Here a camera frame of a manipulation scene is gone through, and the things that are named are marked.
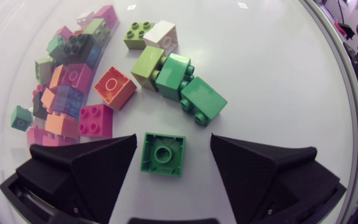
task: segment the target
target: teal duplo brick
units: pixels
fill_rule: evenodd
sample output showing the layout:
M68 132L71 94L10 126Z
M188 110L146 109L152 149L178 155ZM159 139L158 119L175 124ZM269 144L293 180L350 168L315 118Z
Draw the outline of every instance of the teal duplo brick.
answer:
M22 108L21 106L16 106L11 115L11 127L21 131L26 131L27 128L31 125L31 122L31 112Z
M180 177L186 137L146 133L140 170Z
M181 91L181 108L195 115L200 126L209 122L224 108L227 101L200 77L196 77Z
M194 79L190 58L170 53L155 84L162 96L179 102L180 91Z
M47 52L49 56L54 59L54 61L59 64L64 64L66 60L64 53L65 46L66 42L63 40L63 37L56 35L48 43Z

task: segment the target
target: orange duplo brick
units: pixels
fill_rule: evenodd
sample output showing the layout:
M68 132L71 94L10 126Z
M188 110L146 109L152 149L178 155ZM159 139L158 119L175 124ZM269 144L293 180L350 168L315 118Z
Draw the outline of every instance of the orange duplo brick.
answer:
M136 90L132 80L113 66L99 79L93 88L115 110L121 109Z
M70 138L78 138L78 123L74 117L64 113L53 112L48 114L45 130Z
M57 86L62 83L63 76L65 75L67 67L64 65L59 65L53 71L52 79L49 84L49 88L52 91L56 91Z
M50 91L48 88L46 88L41 97L41 102L42 102L42 106L45 109L47 109L48 113L52 113L52 105L54 99L55 99L55 94L52 93L52 91Z

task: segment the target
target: light green duplo brick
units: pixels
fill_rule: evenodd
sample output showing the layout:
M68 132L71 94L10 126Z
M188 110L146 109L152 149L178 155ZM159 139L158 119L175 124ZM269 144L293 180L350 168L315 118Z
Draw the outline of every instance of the light green duplo brick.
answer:
M155 80L166 59L163 49L146 46L132 67L131 73L143 88L158 91Z
M83 34L91 34L96 43L98 43L100 47L103 47L110 35L110 30L107 27L106 21L104 21L104 19L95 18L86 27Z
M40 58L35 60L35 79L39 84L44 85L50 82L52 78L52 59Z
M133 22L131 28L124 36L124 42L130 50L143 50L146 44L143 40L143 36L151 28L153 28L154 22Z

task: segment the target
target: white table surface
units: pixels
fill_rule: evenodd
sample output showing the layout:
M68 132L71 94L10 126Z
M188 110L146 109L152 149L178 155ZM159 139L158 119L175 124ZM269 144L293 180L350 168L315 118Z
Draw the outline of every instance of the white table surface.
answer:
M352 160L352 124L336 59L314 20L298 1L115 1L120 24L93 84L111 66L131 77L140 55L122 38L134 21L166 20L177 26L175 53L191 58L201 77L228 104L207 128L195 124L180 104L138 89L113 116L113 136L136 133L129 167L112 223L130 217L183 220L217 218L235 223L209 149L211 133L281 147L318 149L316 160L347 187ZM9 127L15 105L32 107L34 60L63 25L79 29L76 17L111 1L0 0L0 183L30 156L25 133ZM136 4L135 9L127 10ZM102 103L91 90L87 105ZM145 132L186 136L182 177L140 172ZM323 223L334 223L343 198ZM0 222L22 223L0 191Z

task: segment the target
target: lime green duplo brick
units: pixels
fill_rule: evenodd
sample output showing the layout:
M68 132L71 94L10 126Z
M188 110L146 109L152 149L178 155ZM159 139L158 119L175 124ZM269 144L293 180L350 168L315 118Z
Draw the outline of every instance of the lime green duplo brick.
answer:
M143 50L146 44L143 40L144 34L153 28L154 22L133 22L131 28L124 36L124 42L128 49Z
M52 58L40 58L35 60L35 79L39 84L44 85L50 83L52 69Z
M47 47L47 52L51 58L55 59L58 63L65 63L64 48L66 46L65 41L61 35L56 35L50 40Z
M103 18L95 18L86 27L83 34L91 34L99 47L103 47L110 35L110 29Z
M180 91L194 79L193 72L190 58L170 53L155 84L162 96L179 102Z
M209 122L224 108L227 101L200 77L196 77L181 91L181 108L195 115L200 126Z
M166 59L163 49L146 46L132 67L131 73L143 88L158 91L155 80Z
M180 177L186 137L146 133L140 170Z
M26 131L27 128L31 125L31 122L31 112L22 108L21 106L16 106L11 115L11 127L21 131Z

